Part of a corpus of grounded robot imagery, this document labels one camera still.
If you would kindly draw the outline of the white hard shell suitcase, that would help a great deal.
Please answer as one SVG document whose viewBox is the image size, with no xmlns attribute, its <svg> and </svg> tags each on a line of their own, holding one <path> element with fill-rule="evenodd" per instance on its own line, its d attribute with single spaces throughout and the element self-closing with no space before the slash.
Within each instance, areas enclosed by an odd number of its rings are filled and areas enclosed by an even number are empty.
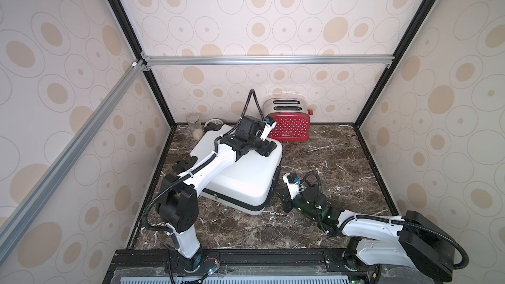
<svg viewBox="0 0 505 284">
<path fill-rule="evenodd" d="M 223 125 L 218 130 L 207 131 L 190 153 L 192 163 L 189 168 L 209 155 L 214 138 L 231 129 L 231 126 Z M 268 158 L 251 151 L 216 176 L 200 196 L 250 215 L 261 214 L 273 194 L 283 151 L 278 141 L 268 137 L 267 140 L 277 143 Z"/>
</svg>

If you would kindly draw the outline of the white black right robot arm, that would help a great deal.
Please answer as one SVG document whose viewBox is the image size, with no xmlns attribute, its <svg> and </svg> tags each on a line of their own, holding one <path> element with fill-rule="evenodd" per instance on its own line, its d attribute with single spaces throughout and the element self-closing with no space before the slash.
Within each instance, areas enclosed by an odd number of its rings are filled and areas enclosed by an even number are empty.
<svg viewBox="0 0 505 284">
<path fill-rule="evenodd" d="M 297 210 L 327 237 L 349 237 L 343 259 L 347 268 L 389 264 L 414 268 L 434 281 L 450 282 L 469 255 L 453 237 L 419 212 L 403 216 L 359 214 L 331 205 L 315 172 L 286 173 L 274 191 L 285 212 Z"/>
</svg>

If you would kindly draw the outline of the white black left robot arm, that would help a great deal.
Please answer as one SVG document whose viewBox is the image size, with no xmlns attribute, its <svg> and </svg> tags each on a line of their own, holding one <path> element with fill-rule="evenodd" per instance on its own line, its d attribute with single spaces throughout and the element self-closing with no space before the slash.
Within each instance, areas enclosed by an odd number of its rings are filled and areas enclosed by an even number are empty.
<svg viewBox="0 0 505 284">
<path fill-rule="evenodd" d="M 191 269 L 196 269 L 201 261 L 194 226 L 199 215 L 198 197 L 216 176 L 251 151 L 268 158 L 277 148 L 276 143 L 267 140 L 275 127 L 276 121 L 264 116 L 251 89 L 238 123 L 214 138 L 209 155 L 177 176 L 167 176 L 168 185 L 143 210 L 143 227 L 169 233 L 175 251 Z"/>
</svg>

